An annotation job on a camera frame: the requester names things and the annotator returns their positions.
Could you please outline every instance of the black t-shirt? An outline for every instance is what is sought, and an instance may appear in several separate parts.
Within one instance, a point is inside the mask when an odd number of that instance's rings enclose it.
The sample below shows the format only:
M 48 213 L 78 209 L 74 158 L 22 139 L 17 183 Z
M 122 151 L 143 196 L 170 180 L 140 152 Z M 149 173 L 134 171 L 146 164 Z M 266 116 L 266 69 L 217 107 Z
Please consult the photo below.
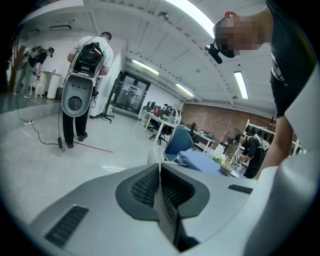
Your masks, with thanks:
M 281 0 L 267 0 L 266 5 L 274 21 L 270 83 L 278 118 L 285 114 L 305 86 L 317 58 L 306 34 L 298 25 L 301 17 L 298 17 L 297 9 L 291 10 L 291 5 Z
M 262 154 L 262 148 L 258 148 L 260 146 L 259 141 L 254 137 L 246 137 L 244 151 L 242 155 L 251 157 L 251 158 L 259 158 Z
M 28 59 L 28 62 L 31 66 L 31 68 L 33 68 L 35 66 L 36 63 L 40 63 L 43 64 L 47 58 L 47 53 L 44 51 L 42 53 L 40 53 L 37 57 L 35 58 L 31 58 L 31 56 Z

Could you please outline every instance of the power strip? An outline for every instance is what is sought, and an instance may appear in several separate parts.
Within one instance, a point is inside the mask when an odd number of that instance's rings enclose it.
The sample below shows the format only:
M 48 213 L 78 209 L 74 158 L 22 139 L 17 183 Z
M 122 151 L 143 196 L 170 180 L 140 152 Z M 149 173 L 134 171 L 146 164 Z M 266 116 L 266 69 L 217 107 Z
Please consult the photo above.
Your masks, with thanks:
M 34 121 L 30 121 L 30 122 L 25 122 L 23 125 L 24 126 L 30 126 L 30 125 L 34 125 Z

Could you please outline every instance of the black pants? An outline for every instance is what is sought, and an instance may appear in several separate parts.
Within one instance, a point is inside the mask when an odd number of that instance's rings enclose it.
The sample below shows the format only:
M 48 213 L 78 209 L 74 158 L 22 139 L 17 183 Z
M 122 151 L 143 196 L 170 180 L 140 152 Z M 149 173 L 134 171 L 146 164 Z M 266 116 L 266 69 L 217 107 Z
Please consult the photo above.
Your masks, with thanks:
M 75 131 L 77 136 L 84 136 L 86 134 L 86 126 L 88 119 L 89 108 L 86 112 L 75 118 L 68 116 L 65 112 L 63 112 L 62 116 L 62 125 L 63 125 L 63 135 L 65 142 L 68 144 L 72 144 L 74 142 L 74 122 L 75 122 Z
M 248 168 L 243 176 L 247 177 L 248 179 L 253 179 L 257 175 L 265 156 L 265 153 L 262 153 L 262 155 L 257 155 L 257 157 L 254 156 L 253 159 L 250 160 Z

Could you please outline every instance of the white t-shirt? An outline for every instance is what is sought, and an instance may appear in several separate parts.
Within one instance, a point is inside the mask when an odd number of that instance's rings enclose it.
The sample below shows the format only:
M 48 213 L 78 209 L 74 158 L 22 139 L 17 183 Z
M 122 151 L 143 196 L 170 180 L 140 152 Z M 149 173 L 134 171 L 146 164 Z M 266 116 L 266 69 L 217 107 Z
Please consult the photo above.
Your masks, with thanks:
M 83 45 L 89 45 L 91 43 L 99 43 L 101 50 L 105 54 L 105 59 L 104 59 L 103 65 L 107 68 L 110 68 L 111 64 L 112 64 L 112 60 L 114 58 L 114 52 L 112 51 L 108 42 L 100 36 L 97 36 L 95 38 L 93 38 L 93 36 L 85 36 L 85 37 L 81 38 L 78 41 L 75 48 L 73 48 L 73 50 L 70 53 L 75 55 L 77 53 L 78 48 L 82 47 Z

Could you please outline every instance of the blue chair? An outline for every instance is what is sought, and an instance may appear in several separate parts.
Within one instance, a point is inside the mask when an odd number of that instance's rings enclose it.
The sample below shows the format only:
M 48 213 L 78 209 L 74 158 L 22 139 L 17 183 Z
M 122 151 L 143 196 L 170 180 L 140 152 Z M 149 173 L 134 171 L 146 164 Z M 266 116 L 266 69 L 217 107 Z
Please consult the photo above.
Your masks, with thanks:
M 181 126 L 176 126 L 173 130 L 171 138 L 164 150 L 164 158 L 167 161 L 172 161 L 177 157 L 180 151 L 187 151 L 192 148 L 194 142 L 192 141 L 189 131 Z

